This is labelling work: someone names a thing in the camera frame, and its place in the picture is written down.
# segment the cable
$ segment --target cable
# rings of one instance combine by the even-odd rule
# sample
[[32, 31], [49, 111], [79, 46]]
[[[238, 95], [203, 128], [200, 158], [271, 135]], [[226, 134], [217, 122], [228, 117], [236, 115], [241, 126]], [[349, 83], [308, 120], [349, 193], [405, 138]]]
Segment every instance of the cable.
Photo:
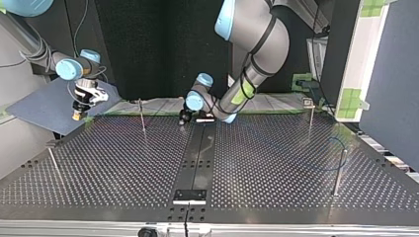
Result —
[[70, 19], [70, 15], [68, 14], [69, 11], [68, 11], [67, 0], [64, 0], [63, 2], [64, 2], [64, 7], [65, 7], [65, 15], [67, 17], [68, 28], [70, 29], [71, 46], [73, 47], [73, 51], [74, 51], [74, 34], [73, 34], [72, 29], [71, 29], [71, 19]]
[[108, 83], [108, 84], [109, 84], [109, 79], [108, 79], [108, 76], [105, 74], [105, 72], [104, 72], [104, 73], [102, 73], [101, 75], [105, 78], [106, 83]]
[[[327, 146], [328, 143], [336, 142], [336, 143], [338, 143], [342, 147], [339, 160], [343, 160], [344, 155], [345, 155], [345, 152], [347, 151], [347, 147], [346, 147], [345, 143], [342, 140], [340, 140], [337, 136], [338, 135], [330, 136], [329, 138], [327, 138], [327, 140], [325, 140], [323, 142], [323, 146], [319, 150], [320, 151], [321, 150], [324, 151], [326, 149], [326, 146]], [[266, 144], [266, 143], [268, 143], [269, 145], [271, 145], [273, 147], [279, 147], [278, 143], [275, 143], [275, 141], [272, 141], [272, 142], [270, 142], [270, 141], [264, 141], [264, 144]], [[341, 164], [339, 164], [339, 166], [334, 167], [334, 168], [326, 168], [326, 167], [319, 167], [319, 166], [310, 164], [309, 162], [305, 162], [305, 160], [303, 158], [297, 158], [297, 160], [302, 161], [301, 166], [303, 166], [303, 167], [305, 167], [307, 169], [310, 169], [310, 170], [318, 170], [318, 171], [322, 171], [322, 172], [338, 171], [341, 168], [343, 168], [345, 165], [347, 165], [347, 163], [348, 163], [348, 158], [345, 158], [345, 161], [342, 162]]]
[[0, 125], [6, 124], [7, 122], [12, 121], [14, 119], [16, 119], [16, 117], [11, 117], [10, 119], [7, 119], [7, 120], [4, 120], [4, 121], [0, 122]]
[[313, 91], [313, 89], [311, 88], [311, 86], [309, 86], [309, 85], [308, 85], [308, 89], [310, 90], [311, 95], [313, 96], [313, 100], [314, 100], [314, 101], [317, 101], [317, 98], [316, 98], [316, 96], [315, 96], [315, 94], [314, 94], [314, 91]]
[[315, 27], [316, 27], [316, 23], [317, 23], [317, 19], [318, 19], [318, 14], [319, 13], [320, 13], [320, 7], [317, 6], [317, 9], [315, 11], [314, 21], [313, 21], [313, 35], [312, 35], [312, 38], [311, 38], [311, 51], [312, 51], [312, 54], [313, 54], [314, 71], [315, 71], [315, 74], [317, 76], [317, 80], [314, 80], [314, 79], [313, 80], [318, 83], [319, 88], [320, 88], [320, 91], [321, 91], [321, 94], [323, 95], [323, 98], [326, 101], [326, 105], [329, 108], [329, 110], [332, 112], [333, 117], [335, 117], [336, 116], [335, 115], [335, 112], [332, 110], [332, 108], [330, 106], [330, 103], [329, 103], [329, 101], [326, 98], [326, 94], [323, 91], [323, 87], [321, 86], [321, 83], [320, 83], [321, 76], [318, 74], [318, 71], [317, 71], [316, 57], [315, 57], [315, 54], [314, 54]]
[[246, 101], [244, 104], [243, 104], [243, 106], [237, 111], [237, 112], [227, 112], [227, 111], [225, 111], [222, 107], [221, 107], [221, 105], [218, 105], [217, 104], [217, 102], [219, 101], [219, 99], [218, 98], [215, 98], [214, 96], [211, 96], [211, 101], [212, 101], [212, 106], [210, 105], [210, 102], [208, 102], [207, 101], [207, 99], [204, 97], [204, 95], [201, 93], [201, 92], [199, 92], [199, 91], [197, 91], [197, 90], [191, 90], [191, 91], [193, 91], [193, 92], [196, 92], [196, 93], [198, 93], [203, 99], [204, 99], [204, 101], [206, 102], [206, 104], [207, 104], [207, 106], [209, 107], [209, 113], [210, 114], [212, 114], [212, 111], [213, 111], [213, 108], [217, 108], [219, 111], [221, 111], [222, 113], [224, 113], [224, 114], [226, 114], [226, 115], [235, 115], [235, 114], [238, 114], [240, 111], [242, 111], [243, 110], [243, 108], [246, 106], [246, 104], [247, 104], [247, 102], [248, 101]]
[[45, 41], [45, 39], [41, 37], [40, 33], [31, 25], [29, 26], [37, 34], [38, 39], [40, 41], [40, 48], [34, 53], [24, 53], [22, 51], [19, 51], [19, 53], [21, 54], [23, 58], [25, 58], [26, 60], [30, 62], [40, 61], [40, 60], [45, 59], [46, 60], [45, 72], [48, 72], [52, 64], [52, 55], [53, 55], [52, 49], [49, 46], [49, 44]]
[[[109, 115], [109, 114], [111, 114], [111, 113], [115, 113], [115, 112], [120, 112], [120, 111], [123, 111], [123, 110], [128, 110], [128, 109], [131, 109], [131, 108], [137, 108], [138, 107], [138, 105], [135, 105], [135, 106], [129, 106], [129, 107], [126, 107], [126, 108], [121, 108], [121, 109], [118, 109], [118, 110], [115, 110], [115, 111], [111, 111], [111, 112], [108, 112], [108, 113], [104, 113], [104, 114], [101, 114], [101, 116], [106, 116], [106, 115]], [[157, 112], [157, 113], [159, 113], [159, 112], [163, 112], [163, 113], [170, 113], [170, 112], [167, 112], [167, 111], [163, 111], [163, 110], [156, 110], [156, 109], [151, 109], [151, 108], [148, 108], [148, 107], [143, 107], [144, 109], [146, 109], [146, 110], [150, 110], [150, 111], [155, 111], [155, 112]]]
[[[241, 92], [243, 93], [243, 95], [246, 97], [247, 100], [252, 100], [255, 97], [255, 94], [256, 94], [256, 87], [250, 81], [250, 79], [249, 79], [249, 77], [247, 76], [247, 73], [246, 73], [246, 68], [245, 67], [246, 67], [246, 62], [249, 59], [249, 55], [250, 55], [250, 53], [246, 53], [246, 56], [244, 57], [243, 63], [241, 64], [241, 73], [240, 73], [239, 79], [240, 79], [240, 89], [241, 89]], [[243, 87], [244, 79], [243, 78], [245, 78], [246, 81], [247, 81], [247, 83], [249, 83], [250, 86], [252, 87], [252, 89], [253, 89], [253, 96], [248, 96], [247, 93], [246, 93], [246, 91], [244, 90], [244, 87]]]
[[86, 78], [88, 78], [88, 79], [96, 78], [99, 75], [103, 75], [106, 72], [106, 70], [108, 70], [108, 67], [100, 66], [99, 67], [99, 72], [97, 72], [96, 74], [93, 74], [93, 75], [89, 75], [89, 77], [86, 77]]
[[184, 227], [185, 227], [185, 237], [189, 237], [189, 230], [188, 230], [188, 215], [189, 215], [189, 206], [190, 204], [188, 204], [187, 207], [187, 211], [186, 211], [186, 215], [185, 215], [185, 222], [184, 222]]
[[73, 45], [74, 46], [74, 57], [79, 56], [79, 53], [78, 53], [78, 50], [77, 50], [77, 35], [78, 35], [78, 32], [80, 31], [81, 26], [83, 25], [84, 21], [86, 20], [88, 9], [89, 9], [89, 0], [86, 0], [86, 6], [85, 6], [85, 9], [84, 9], [83, 17], [82, 17], [82, 19], [81, 19], [81, 21], [80, 21], [80, 23], [79, 23], [79, 25], [76, 29], [76, 32], [74, 33], [74, 39], [73, 39], [73, 42], [74, 42], [74, 45]]
[[2, 66], [0, 66], [0, 68], [7, 68], [7, 67], [19, 66], [19, 65], [23, 64], [24, 62], [26, 62], [26, 60], [23, 60], [23, 61], [20, 61], [20, 62], [14, 63], [14, 64], [2, 65]]
[[158, 115], [158, 113], [162, 111], [162, 109], [166, 106], [167, 102], [168, 102], [168, 101], [166, 101], [166, 102], [163, 104], [163, 106], [161, 106], [161, 107], [160, 107], [160, 108], [156, 111], [156, 113], [154, 113], [154, 115], [152, 115], [152, 116], [151, 116], [151, 120], [148, 122], [148, 125], [151, 125], [151, 123], [153, 122], [154, 118], [156, 118], [156, 116]]

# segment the black curtain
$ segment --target black curtain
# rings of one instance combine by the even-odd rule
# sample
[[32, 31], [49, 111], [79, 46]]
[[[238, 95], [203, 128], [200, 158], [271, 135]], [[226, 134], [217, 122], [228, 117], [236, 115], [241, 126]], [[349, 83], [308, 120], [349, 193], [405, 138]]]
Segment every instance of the black curtain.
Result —
[[214, 31], [223, 0], [97, 0], [105, 44], [126, 100], [185, 96], [200, 72], [226, 90], [229, 43]]

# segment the white wall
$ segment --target white wall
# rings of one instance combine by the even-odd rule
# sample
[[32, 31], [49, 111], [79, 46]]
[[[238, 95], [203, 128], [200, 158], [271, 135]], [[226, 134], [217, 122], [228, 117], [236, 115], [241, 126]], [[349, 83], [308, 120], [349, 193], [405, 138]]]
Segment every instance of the white wall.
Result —
[[[0, 66], [22, 61], [17, 47], [0, 29]], [[25, 98], [46, 84], [32, 74], [31, 65], [0, 68], [0, 108]], [[13, 117], [0, 117], [0, 179], [44, 150], [50, 131]]]
[[[382, 7], [379, 17], [360, 17], [355, 26], [348, 61], [342, 79], [336, 111], [339, 111], [345, 88], [361, 89], [360, 99], [366, 100], [376, 63], [378, 47], [388, 13], [388, 5]], [[363, 110], [358, 109], [355, 118], [338, 118], [341, 122], [359, 122]]]

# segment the gray panel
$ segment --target gray panel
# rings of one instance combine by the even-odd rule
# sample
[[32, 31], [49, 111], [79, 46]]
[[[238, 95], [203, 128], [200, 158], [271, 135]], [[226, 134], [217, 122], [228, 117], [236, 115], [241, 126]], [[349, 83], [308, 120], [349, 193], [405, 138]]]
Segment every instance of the gray panel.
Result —
[[[206, 209], [205, 222], [418, 225], [413, 180], [345, 126], [315, 116], [310, 130], [308, 118], [243, 116], [217, 125], [209, 204], [196, 207]], [[337, 174], [326, 170], [338, 166], [342, 146], [330, 140], [337, 135], [349, 153], [334, 197]]]
[[[71, 118], [74, 111], [72, 108], [74, 100], [68, 93], [67, 84], [67, 81], [58, 78], [10, 106], [6, 111], [24, 121], [62, 135], [68, 135], [84, 121], [76, 121]], [[74, 86], [74, 82], [70, 82], [72, 92], [74, 92]], [[107, 91], [109, 100], [92, 108], [88, 112], [90, 117], [107, 111], [121, 100], [114, 86], [99, 82], [99, 87]]]
[[177, 122], [145, 118], [144, 133], [139, 117], [95, 120], [53, 150], [58, 170], [36, 159], [3, 186], [0, 218], [166, 221], [193, 131]]
[[419, 170], [419, 1], [389, 7], [360, 127], [415, 170]]

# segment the robot end effector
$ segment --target robot end effector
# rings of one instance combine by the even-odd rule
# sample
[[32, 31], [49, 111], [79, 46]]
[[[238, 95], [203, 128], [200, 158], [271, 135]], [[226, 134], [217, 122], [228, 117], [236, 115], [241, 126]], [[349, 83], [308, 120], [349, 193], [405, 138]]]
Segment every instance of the robot end effector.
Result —
[[64, 58], [55, 67], [56, 73], [64, 80], [77, 80], [73, 94], [73, 119], [81, 120], [92, 107], [99, 102], [108, 101], [109, 95], [98, 87], [97, 77], [104, 73], [106, 67], [100, 65], [99, 53], [83, 49], [77, 58]]
[[[45, 12], [51, 4], [52, 0], [0, 0], [0, 10], [4, 7], [19, 16], [34, 17]], [[98, 102], [108, 101], [108, 94], [97, 83], [97, 77], [106, 70], [106, 67], [100, 65], [99, 53], [85, 49], [80, 56], [74, 58], [52, 50], [34, 28], [13, 14], [0, 12], [0, 29], [14, 41], [21, 55], [30, 63], [44, 67], [45, 72], [55, 71], [64, 80], [76, 80], [75, 95], [67, 86], [74, 99], [74, 119], [83, 119], [91, 107]]]
[[245, 49], [244, 68], [239, 78], [218, 100], [208, 93], [212, 78], [201, 73], [186, 99], [191, 111], [212, 113], [231, 123], [256, 88], [274, 76], [284, 65], [290, 47], [284, 24], [270, 14], [271, 0], [224, 0], [215, 24], [215, 31], [225, 40]]

